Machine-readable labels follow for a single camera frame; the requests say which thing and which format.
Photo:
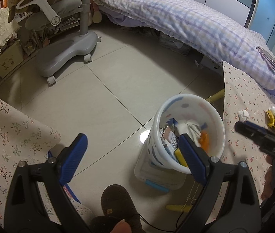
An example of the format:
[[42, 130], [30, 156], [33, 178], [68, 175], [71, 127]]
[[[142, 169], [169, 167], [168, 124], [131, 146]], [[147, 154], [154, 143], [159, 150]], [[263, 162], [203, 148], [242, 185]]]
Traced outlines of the operator right hand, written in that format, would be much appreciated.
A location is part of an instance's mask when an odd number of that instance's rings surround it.
[[265, 185], [263, 188], [263, 193], [261, 195], [261, 199], [263, 201], [270, 198], [273, 193], [273, 187], [271, 185], [272, 178], [273, 178], [273, 173], [272, 173], [273, 158], [271, 156], [267, 155], [265, 159], [266, 159], [266, 162], [268, 164], [270, 164], [271, 166], [269, 167], [269, 169], [267, 170], [266, 175], [265, 175]]

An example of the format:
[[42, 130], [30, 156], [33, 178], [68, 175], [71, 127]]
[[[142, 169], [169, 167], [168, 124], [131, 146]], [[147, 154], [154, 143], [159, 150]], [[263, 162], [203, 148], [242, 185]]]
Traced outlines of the operator thumb left hand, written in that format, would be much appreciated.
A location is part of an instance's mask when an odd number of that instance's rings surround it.
[[131, 226], [122, 219], [119, 221], [110, 233], [132, 233]]

